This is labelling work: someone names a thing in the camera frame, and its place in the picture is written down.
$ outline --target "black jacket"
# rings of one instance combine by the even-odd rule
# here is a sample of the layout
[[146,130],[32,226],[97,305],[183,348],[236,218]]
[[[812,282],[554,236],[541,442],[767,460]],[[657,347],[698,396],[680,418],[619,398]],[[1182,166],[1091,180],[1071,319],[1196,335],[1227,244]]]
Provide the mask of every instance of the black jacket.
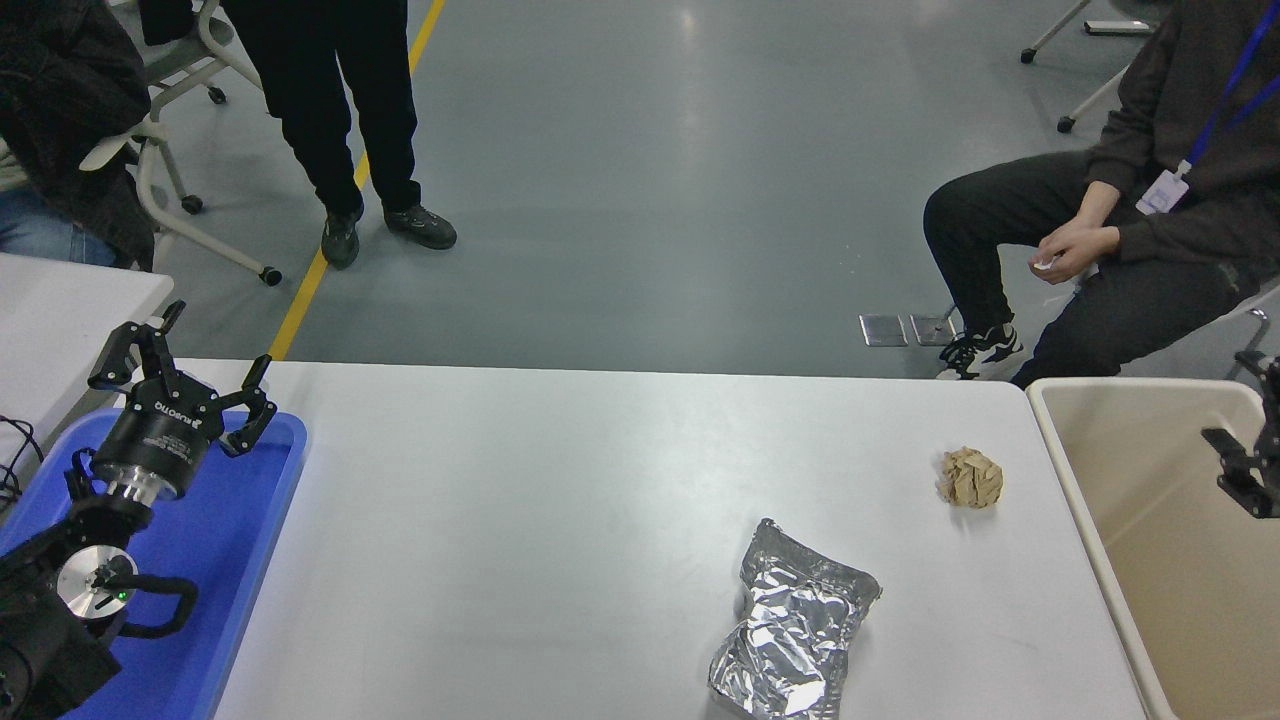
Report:
[[[1187,158],[1271,0],[1178,0],[1120,83],[1091,152],[1088,181],[1121,192],[1146,190],[1161,169]],[[1280,24],[1272,27],[1239,87],[1231,117],[1280,73]],[[1120,260],[1217,263],[1280,258],[1280,96],[1234,129],[1219,124],[1187,174],[1189,196],[1172,213],[1120,225]]]
[[151,269],[151,219],[116,156],[78,169],[146,115],[142,59],[102,0],[0,0],[0,136],[52,209]]

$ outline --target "blue tray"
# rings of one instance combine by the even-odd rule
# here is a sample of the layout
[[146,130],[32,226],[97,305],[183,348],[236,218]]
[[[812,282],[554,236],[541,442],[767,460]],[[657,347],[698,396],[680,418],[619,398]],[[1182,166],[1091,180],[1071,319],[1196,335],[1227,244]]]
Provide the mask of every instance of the blue tray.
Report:
[[[119,410],[99,410],[63,433],[0,528],[0,552],[63,519],[70,509],[63,471],[72,454],[101,445],[116,415]],[[227,413],[228,428],[242,425],[246,415]],[[124,670],[64,717],[212,717],[302,473],[306,443],[302,420],[278,414],[252,452],[230,459],[211,447],[187,496],[155,503],[155,519],[133,536],[128,552],[142,573],[193,580],[200,600],[187,625],[168,638],[111,643]],[[129,620],[164,623],[174,605],[173,598],[140,593],[129,602]]]

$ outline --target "robotic arm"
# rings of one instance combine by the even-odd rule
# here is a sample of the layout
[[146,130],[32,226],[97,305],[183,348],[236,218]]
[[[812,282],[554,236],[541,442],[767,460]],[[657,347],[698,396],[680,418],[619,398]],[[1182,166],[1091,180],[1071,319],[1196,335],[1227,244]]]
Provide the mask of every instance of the robotic arm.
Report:
[[[248,452],[275,405],[259,387],[268,355],[224,396],[174,366],[165,336],[183,307],[170,305],[159,328],[125,323],[111,333],[88,383],[123,392],[125,407],[96,451],[74,454],[67,516],[0,557],[0,720],[79,707],[120,671],[108,650],[116,637],[173,634],[195,607],[195,583],[142,574],[125,548],[151,523],[156,500],[187,493],[214,441],[229,456]],[[143,378],[125,387],[140,364]],[[223,410],[237,405],[248,406],[248,419],[227,432]],[[125,607],[140,592],[177,596],[173,616],[154,626],[128,623]]]
[[[1236,352],[1236,363],[1252,372],[1262,386],[1266,423],[1253,443],[1253,454],[1222,428],[1204,428],[1201,436],[1217,451],[1222,474],[1217,484],[1254,518],[1280,518],[1280,359],[1263,368],[1265,355]],[[1254,471],[1261,477],[1258,482]]]

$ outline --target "seated person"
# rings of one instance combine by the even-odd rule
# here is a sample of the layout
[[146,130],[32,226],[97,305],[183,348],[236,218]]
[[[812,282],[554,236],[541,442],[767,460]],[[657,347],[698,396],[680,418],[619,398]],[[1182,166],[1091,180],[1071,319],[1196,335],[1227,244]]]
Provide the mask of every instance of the seated person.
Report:
[[151,269],[150,218],[93,146],[151,106],[142,60],[101,0],[0,0],[0,251]]
[[1277,273],[1277,14],[1280,0],[1178,0],[1091,150],[996,165],[933,193],[924,234],[964,318],[940,379],[1000,377],[1025,359],[1001,243],[1037,247],[1028,266],[1048,283],[1100,270],[1044,328],[1019,387],[1115,375]]

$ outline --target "aluminum foil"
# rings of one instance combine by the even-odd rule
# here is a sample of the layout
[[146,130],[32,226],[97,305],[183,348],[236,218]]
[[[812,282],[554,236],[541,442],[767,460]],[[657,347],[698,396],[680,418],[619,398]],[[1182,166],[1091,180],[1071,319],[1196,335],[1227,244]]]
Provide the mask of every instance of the aluminum foil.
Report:
[[838,717],[849,646],[879,583],[797,543],[768,518],[740,577],[745,618],[712,660],[708,684],[759,720]]

